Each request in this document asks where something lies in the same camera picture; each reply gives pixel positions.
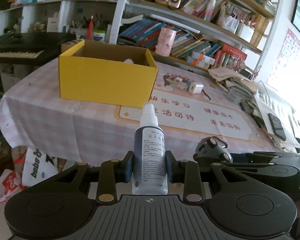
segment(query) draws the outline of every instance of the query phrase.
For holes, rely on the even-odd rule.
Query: open box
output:
[[[134,64],[123,62],[128,58]],[[142,108],[157,72],[148,49],[80,41],[59,56],[60,96]]]

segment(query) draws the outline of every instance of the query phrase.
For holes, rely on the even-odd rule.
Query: wall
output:
[[[257,81],[262,80],[264,83],[266,83],[268,76],[274,66],[274,63],[278,58],[279,52],[281,51],[283,41],[285,40],[288,29],[291,29],[300,40],[300,33],[291,23],[295,2],[296,0],[280,0],[277,15],[278,24],[277,26],[274,26],[272,30],[274,36],[271,40],[268,53],[263,60],[263,64],[257,77]]]

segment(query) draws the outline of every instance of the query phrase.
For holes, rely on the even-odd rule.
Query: white charger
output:
[[[203,84],[192,82],[189,87],[189,93],[191,94],[200,94],[203,89]]]

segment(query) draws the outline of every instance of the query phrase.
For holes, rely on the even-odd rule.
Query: red and white bag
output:
[[[0,176],[0,204],[8,201],[13,195],[24,190],[21,175],[11,170],[4,170]]]

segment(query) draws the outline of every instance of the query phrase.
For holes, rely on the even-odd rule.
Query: bottle label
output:
[[[166,178],[163,132],[147,127],[142,131],[142,181],[162,185]]]

